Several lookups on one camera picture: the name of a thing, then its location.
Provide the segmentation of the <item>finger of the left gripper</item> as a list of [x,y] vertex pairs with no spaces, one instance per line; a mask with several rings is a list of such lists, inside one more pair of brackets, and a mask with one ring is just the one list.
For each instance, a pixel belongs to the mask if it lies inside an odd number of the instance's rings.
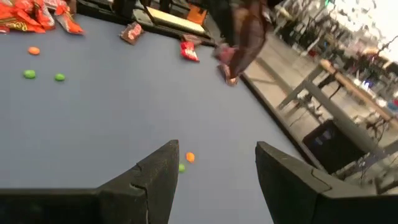
[[252,63],[266,42],[266,34],[258,31],[241,31],[239,45],[229,63],[230,78],[237,78]]

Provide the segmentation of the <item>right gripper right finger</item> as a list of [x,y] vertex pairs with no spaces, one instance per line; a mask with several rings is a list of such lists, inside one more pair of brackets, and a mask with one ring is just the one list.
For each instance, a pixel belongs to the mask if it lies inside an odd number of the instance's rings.
[[266,142],[257,142],[255,155],[276,224],[397,224],[396,195],[372,195]]

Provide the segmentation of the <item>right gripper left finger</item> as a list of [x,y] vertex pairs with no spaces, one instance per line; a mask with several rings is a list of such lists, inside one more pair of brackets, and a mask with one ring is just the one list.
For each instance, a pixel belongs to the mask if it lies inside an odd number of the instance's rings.
[[178,182],[179,142],[93,189],[1,189],[1,224],[168,223]]

